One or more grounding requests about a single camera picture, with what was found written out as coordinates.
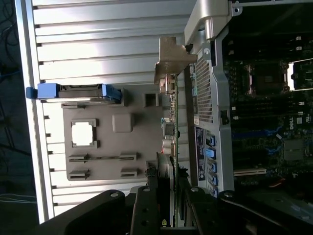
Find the perforated metal panel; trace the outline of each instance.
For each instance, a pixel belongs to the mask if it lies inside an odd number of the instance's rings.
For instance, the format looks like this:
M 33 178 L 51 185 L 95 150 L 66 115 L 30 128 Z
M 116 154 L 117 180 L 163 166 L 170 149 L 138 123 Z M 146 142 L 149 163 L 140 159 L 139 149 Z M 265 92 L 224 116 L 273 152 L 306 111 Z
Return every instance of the perforated metal panel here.
M 210 66 L 206 60 L 200 58 L 195 66 L 198 91 L 199 121 L 213 123 Z

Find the pci slot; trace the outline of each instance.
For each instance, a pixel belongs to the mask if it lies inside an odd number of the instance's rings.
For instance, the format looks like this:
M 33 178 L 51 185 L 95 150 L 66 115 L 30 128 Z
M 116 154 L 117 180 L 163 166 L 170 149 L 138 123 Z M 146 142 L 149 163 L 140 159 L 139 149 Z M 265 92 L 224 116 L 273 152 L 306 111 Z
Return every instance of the pci slot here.
M 240 169 L 234 171 L 234 177 L 247 176 L 247 175 L 264 175 L 267 170 L 265 168 L 255 168 L 255 169 Z

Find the motherboard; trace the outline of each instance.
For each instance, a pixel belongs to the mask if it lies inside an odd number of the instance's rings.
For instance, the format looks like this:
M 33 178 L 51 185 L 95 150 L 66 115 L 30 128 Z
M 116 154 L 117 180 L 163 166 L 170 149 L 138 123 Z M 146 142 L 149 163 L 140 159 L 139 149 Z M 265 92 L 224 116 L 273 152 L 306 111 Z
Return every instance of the motherboard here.
M 313 172 L 313 35 L 227 36 L 235 182 Z

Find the label sticker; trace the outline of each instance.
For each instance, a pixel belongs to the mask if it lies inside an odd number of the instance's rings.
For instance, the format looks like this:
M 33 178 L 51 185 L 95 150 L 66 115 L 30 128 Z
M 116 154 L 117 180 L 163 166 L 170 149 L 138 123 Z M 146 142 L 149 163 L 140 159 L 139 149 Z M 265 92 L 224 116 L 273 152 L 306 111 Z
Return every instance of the label sticker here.
M 203 129 L 195 127 L 196 155 L 198 167 L 198 181 L 205 181 L 205 160 L 204 160 L 204 132 Z
M 194 116 L 194 124 L 199 125 L 199 117 L 198 116 Z

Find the white label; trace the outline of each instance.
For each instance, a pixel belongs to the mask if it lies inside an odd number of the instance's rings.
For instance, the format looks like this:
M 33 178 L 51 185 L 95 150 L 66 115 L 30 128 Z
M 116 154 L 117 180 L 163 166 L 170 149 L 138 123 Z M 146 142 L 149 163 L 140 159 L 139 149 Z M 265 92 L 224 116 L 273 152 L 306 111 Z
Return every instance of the white label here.
M 293 118 L 289 118 L 289 129 L 293 130 Z
M 301 117 L 297 118 L 297 124 L 302 124 L 302 118 Z
M 198 116 L 194 116 L 194 124 L 199 125 L 199 117 Z

